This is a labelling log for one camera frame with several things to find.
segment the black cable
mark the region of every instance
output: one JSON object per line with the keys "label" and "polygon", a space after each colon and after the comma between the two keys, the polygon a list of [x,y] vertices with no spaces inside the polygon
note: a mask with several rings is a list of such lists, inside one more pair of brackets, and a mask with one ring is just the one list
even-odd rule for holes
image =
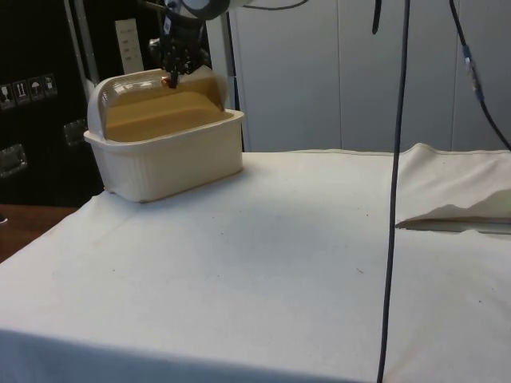
{"label": "black cable", "polygon": [[376,0],[374,4],[374,18],[373,18],[373,34],[378,32],[380,27],[380,18],[382,16],[382,0]]}
{"label": "black cable", "polygon": [[461,27],[460,18],[458,17],[458,12],[456,11],[454,0],[449,0],[449,5],[450,12],[453,14],[454,23],[456,24],[456,29],[458,30],[458,36],[460,37],[461,45],[466,46],[465,34],[463,33],[463,29]]}
{"label": "black cable", "polygon": [[481,105],[482,112],[485,114],[486,120],[488,120],[490,126],[493,131],[497,135],[497,137],[501,140],[503,145],[511,152],[511,144],[506,140],[504,134],[495,124],[491,114],[489,113],[488,108],[485,103],[485,95],[482,91],[481,82],[479,81],[479,76],[477,75],[476,66],[473,62],[472,53],[470,52],[470,48],[466,43],[465,34],[463,33],[463,28],[461,27],[460,18],[458,17],[458,12],[456,11],[456,6],[454,5],[454,0],[449,0],[450,11],[453,14],[454,24],[456,24],[456,30],[458,31],[458,36],[460,38],[461,47],[463,48],[463,55],[465,56],[465,63],[469,70],[469,73],[472,77],[472,85],[473,91],[476,93],[477,99],[479,100],[479,104]]}
{"label": "black cable", "polygon": [[392,270],[394,267],[394,245],[396,234],[396,202],[398,194],[399,157],[401,155],[402,110],[405,103],[406,71],[408,67],[408,34],[410,29],[410,0],[405,0],[405,20],[402,30],[401,80],[399,84],[398,116],[394,136],[394,163],[390,188],[389,252],[386,265],[385,299],[383,303],[382,349],[378,367],[378,383],[383,382],[385,372],[386,345],[389,334],[390,292],[392,291]]}
{"label": "black cable", "polygon": [[511,152],[511,144],[509,144],[509,141],[506,140],[506,138],[504,137],[504,134],[502,134],[501,130],[497,127],[497,124],[495,124],[495,121],[493,121],[493,118],[492,118],[491,114],[489,114],[488,108],[486,107],[486,103],[484,101],[481,101],[480,104],[481,104],[481,109],[486,116],[486,120],[488,120],[493,131],[495,132],[495,134],[497,134],[498,138],[500,138],[500,140],[502,141],[504,146],[506,146],[507,149]]}
{"label": "black cable", "polygon": [[276,6],[276,7],[270,7],[270,6],[243,6],[243,8],[248,8],[249,10],[292,10],[293,8],[298,8],[299,6],[302,6],[306,3],[308,3],[309,0],[302,0],[301,2],[297,2],[296,4],[291,4],[290,6]]}

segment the sticker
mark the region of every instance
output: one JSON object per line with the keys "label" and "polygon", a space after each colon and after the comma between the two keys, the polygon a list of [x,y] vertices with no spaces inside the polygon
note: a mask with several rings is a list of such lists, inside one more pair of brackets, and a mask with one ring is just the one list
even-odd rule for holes
{"label": "sticker", "polygon": [[44,100],[45,91],[42,88],[42,80],[40,77],[29,79],[29,91],[32,101]]}
{"label": "sticker", "polygon": [[13,91],[18,105],[30,103],[29,86],[25,80],[13,82]]}
{"label": "sticker", "polygon": [[125,74],[142,72],[141,44],[138,40],[137,20],[117,20],[115,22],[119,50],[121,51],[122,66]]}
{"label": "sticker", "polygon": [[7,110],[16,107],[13,88],[10,84],[0,85],[0,110]]}
{"label": "sticker", "polygon": [[53,74],[45,74],[42,76],[42,88],[45,91],[45,96],[55,97],[58,95],[57,83]]}

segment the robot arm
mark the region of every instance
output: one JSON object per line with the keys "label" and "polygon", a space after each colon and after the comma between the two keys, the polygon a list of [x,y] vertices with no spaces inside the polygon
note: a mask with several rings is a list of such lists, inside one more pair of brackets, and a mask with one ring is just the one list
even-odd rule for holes
{"label": "robot arm", "polygon": [[165,0],[165,6],[141,2],[165,16],[161,36],[150,41],[149,51],[155,62],[169,73],[164,79],[169,87],[176,88],[180,74],[190,74],[210,63],[209,55],[200,44],[205,22],[251,1]]}
{"label": "robot arm", "polygon": [[221,14],[239,6],[247,5],[252,0],[181,0],[183,7],[194,17],[212,20]]}

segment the metal frame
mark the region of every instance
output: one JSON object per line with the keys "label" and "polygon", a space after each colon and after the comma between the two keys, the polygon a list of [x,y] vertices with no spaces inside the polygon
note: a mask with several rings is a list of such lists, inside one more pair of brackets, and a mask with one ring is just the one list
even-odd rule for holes
{"label": "metal frame", "polygon": [[89,100],[89,86],[87,83],[87,76],[85,75],[85,68],[83,66],[83,60],[81,59],[80,45],[78,44],[77,31],[74,26],[73,13],[71,12],[71,6],[69,0],[64,0],[65,16],[67,17],[67,23],[69,26],[69,33],[73,42],[73,50],[77,59],[78,72],[80,73],[81,85],[85,94],[85,99]]}
{"label": "metal frame", "polygon": [[94,56],[93,43],[90,38],[89,23],[85,14],[85,6],[83,0],[74,0],[74,9],[77,13],[78,27],[80,28],[81,43],[85,51],[85,59],[89,67],[90,80],[94,86],[101,82],[99,72],[97,71],[96,57]]}

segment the container lid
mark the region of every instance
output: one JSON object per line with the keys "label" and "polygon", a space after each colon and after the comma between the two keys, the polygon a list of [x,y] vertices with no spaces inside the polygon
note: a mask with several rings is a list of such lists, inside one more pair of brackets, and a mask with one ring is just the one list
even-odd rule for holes
{"label": "container lid", "polygon": [[108,110],[113,106],[150,101],[182,92],[200,93],[220,111],[224,110],[227,82],[208,67],[203,66],[192,74],[181,76],[176,89],[162,83],[166,75],[164,70],[156,69],[113,77],[100,83],[89,100],[89,131],[102,139],[107,137]]}

